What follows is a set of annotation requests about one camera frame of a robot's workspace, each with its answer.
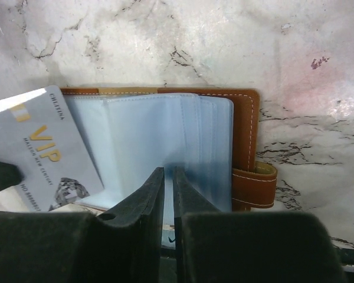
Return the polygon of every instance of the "brown leather wallet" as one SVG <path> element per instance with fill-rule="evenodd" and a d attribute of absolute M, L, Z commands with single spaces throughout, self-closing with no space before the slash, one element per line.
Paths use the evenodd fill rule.
<path fill-rule="evenodd" d="M 232 147 L 232 210 L 270 208 L 276 194 L 277 169 L 255 161 L 260 96 L 255 90 L 239 88 L 61 88 L 64 95 L 144 95 L 155 93 L 197 93 L 234 103 Z"/>

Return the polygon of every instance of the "wallet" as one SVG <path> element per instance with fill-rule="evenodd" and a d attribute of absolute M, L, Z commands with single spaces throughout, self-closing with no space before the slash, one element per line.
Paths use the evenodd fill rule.
<path fill-rule="evenodd" d="M 141 96 L 145 94 L 195 93 L 224 97 L 233 102 L 232 211 L 270 208 L 276 194 L 277 169 L 255 160 L 260 96 L 252 89 L 119 87 L 61 88 L 65 96 Z"/>

